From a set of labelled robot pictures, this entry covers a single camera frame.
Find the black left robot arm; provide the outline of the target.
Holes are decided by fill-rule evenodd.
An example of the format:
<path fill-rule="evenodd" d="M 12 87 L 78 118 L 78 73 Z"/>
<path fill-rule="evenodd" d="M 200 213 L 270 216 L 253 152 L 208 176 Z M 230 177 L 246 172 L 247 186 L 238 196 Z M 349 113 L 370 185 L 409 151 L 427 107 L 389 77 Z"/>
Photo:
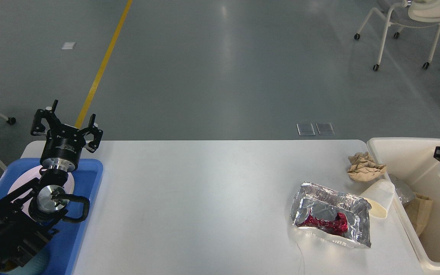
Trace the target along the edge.
<path fill-rule="evenodd" d="M 7 265 L 24 267 L 58 233 L 59 222 L 81 223 L 89 215 L 87 197 L 67 193 L 64 184 L 78 169 L 83 149 L 94 153 L 100 146 L 103 130 L 92 114 L 88 126 L 79 129 L 61 123 L 55 111 L 39 108 L 30 134 L 45 136 L 40 165 L 43 173 L 0 199 L 0 271 Z"/>

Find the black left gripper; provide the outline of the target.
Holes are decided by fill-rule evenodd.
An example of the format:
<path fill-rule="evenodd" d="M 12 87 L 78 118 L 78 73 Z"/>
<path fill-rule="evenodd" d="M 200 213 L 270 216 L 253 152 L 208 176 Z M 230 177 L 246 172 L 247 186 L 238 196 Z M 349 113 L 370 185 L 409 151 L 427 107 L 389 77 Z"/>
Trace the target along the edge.
<path fill-rule="evenodd" d="M 36 111 L 30 134 L 47 138 L 40 158 L 42 167 L 61 165 L 72 172 L 78 168 L 83 148 L 90 153 L 99 148 L 103 130 L 95 123 L 96 114 L 91 115 L 88 126 L 82 130 L 63 130 L 63 124 L 55 114 L 57 105 L 58 100 L 55 100 L 50 108 L 39 108 Z M 92 140 L 88 142 L 86 136 L 89 135 Z"/>

